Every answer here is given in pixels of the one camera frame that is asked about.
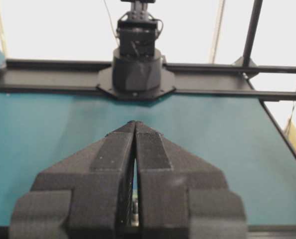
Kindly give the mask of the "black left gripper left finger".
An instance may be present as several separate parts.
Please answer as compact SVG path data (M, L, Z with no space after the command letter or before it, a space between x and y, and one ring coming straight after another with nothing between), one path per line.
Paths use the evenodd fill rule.
M130 220L135 122L41 171L18 199L11 239L114 239Z

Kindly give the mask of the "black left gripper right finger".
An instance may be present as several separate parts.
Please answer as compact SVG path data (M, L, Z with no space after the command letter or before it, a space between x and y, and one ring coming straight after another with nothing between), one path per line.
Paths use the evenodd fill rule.
M136 150L143 238L246 238L242 199L221 169L140 121Z

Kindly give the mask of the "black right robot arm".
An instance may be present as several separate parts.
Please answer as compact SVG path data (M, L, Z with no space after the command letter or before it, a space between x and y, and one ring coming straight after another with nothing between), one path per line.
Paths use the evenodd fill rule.
M120 93L157 91L163 81L162 57L155 47L162 28L133 0L119 20L111 78ZM144 239L245 239L241 198L229 189L222 170L138 121L133 133Z

